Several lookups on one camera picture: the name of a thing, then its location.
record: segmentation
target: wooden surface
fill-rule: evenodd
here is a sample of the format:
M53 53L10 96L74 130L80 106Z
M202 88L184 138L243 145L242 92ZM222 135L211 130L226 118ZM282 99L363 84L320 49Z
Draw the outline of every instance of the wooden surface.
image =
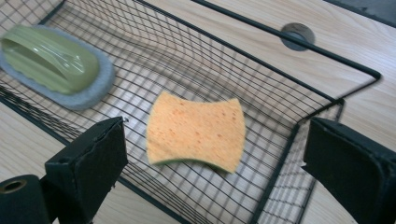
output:
M285 70L294 60L282 61L262 44L261 31L241 22L224 19L218 13L196 4L179 0L149 0L209 33L236 45L256 57L270 60ZM317 45L349 59L373 67L384 75L374 88L347 99L342 122L373 138L378 143L396 149L396 30L376 21L335 7L323 1L211 1L222 7L260 21L276 29L289 22L310 27ZM317 88L339 83L333 74L324 77L301 77ZM44 174L43 163L62 145L43 133L4 105L0 105L0 180L14 175ZM154 208L121 184L107 196L95 223L173 223L162 211ZM305 214L304 223L353 223L353 218L320 184L317 185Z

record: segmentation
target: black wire basket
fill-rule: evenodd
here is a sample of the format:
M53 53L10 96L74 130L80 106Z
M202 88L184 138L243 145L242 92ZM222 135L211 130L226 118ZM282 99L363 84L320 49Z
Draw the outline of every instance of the black wire basket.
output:
M117 77L99 105L76 112L0 70L0 100L65 144L100 120L127 118L129 163L120 182L180 222L298 223L315 184L301 169L309 120L338 120L344 98L372 85L380 75L224 8L194 2L249 24L266 36L263 46L277 47L272 53L290 55L285 54L279 66L270 57L271 64L264 62L141 0L5 1L0 6L0 35L16 23L56 27L102 50ZM317 54L318 59L305 61L306 55L296 56L280 38L307 48L303 54ZM314 67L335 64L331 72L318 70L318 75L331 73L355 85L319 91L302 80L303 66L282 66L297 58ZM201 102L239 99L247 135L235 174L192 161L149 165L145 131L149 110L161 91Z

